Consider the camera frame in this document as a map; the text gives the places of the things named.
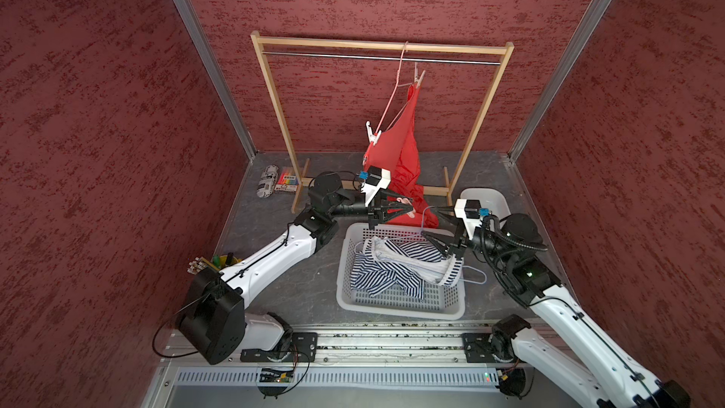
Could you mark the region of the light blue wire hanger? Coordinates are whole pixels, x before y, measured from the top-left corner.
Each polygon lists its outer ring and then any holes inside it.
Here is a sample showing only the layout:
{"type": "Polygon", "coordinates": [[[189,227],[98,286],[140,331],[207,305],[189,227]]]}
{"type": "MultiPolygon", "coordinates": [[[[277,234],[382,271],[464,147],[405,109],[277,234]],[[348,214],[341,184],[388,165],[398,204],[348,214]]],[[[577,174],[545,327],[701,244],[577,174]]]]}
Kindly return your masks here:
{"type": "Polygon", "coordinates": [[[481,205],[475,201],[474,206],[430,206],[429,211],[439,218],[439,222],[450,223],[455,226],[455,233],[451,236],[443,234],[443,229],[433,232],[421,232],[421,235],[430,242],[446,260],[451,260],[454,267],[464,267],[464,254],[468,249],[473,253],[481,250],[476,244],[473,235],[481,225],[481,205]]]}

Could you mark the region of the blue white striped tank top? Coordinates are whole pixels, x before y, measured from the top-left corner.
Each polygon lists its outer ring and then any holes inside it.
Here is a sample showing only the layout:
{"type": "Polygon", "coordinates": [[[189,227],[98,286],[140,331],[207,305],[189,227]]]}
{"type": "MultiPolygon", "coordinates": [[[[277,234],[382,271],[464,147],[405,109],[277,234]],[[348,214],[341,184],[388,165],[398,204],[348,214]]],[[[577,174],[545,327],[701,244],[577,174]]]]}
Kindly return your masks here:
{"type": "Polygon", "coordinates": [[[421,300],[428,287],[453,287],[461,279],[464,262],[447,257],[432,243],[402,242],[372,237],[354,248],[350,285],[373,298],[398,287],[421,300]]]}

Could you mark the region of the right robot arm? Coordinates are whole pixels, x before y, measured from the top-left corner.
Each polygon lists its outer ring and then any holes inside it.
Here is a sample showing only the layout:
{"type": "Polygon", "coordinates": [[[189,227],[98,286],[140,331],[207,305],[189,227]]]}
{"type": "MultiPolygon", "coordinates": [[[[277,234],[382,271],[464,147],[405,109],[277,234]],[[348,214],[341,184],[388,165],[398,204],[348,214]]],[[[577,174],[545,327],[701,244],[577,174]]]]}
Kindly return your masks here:
{"type": "Polygon", "coordinates": [[[548,247],[528,215],[500,218],[473,200],[433,212],[453,224],[455,234],[427,233],[426,239],[447,257],[472,252],[492,269],[506,294],[545,321],[570,349],[563,353],[528,321],[510,315],[490,335],[500,360],[532,366],[583,407],[690,406],[691,398],[679,383],[663,381],[639,364],[577,304],[540,260],[548,247]]]}

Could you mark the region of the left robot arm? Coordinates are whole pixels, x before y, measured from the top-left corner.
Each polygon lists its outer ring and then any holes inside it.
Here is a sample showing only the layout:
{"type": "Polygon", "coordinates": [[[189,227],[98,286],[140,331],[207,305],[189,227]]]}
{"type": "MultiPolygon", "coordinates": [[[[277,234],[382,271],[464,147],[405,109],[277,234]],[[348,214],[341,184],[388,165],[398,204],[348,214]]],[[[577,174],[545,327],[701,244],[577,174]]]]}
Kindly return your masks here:
{"type": "Polygon", "coordinates": [[[362,173],[356,189],[347,189],[335,172],[314,178],[308,205],[281,236],[238,264],[194,276],[176,329],[210,365],[247,349],[289,353],[292,328],[278,315],[245,309],[287,270],[326,247],[339,230],[338,218],[363,217],[375,228],[411,213],[413,200],[389,183],[389,171],[378,167],[362,173]]]}

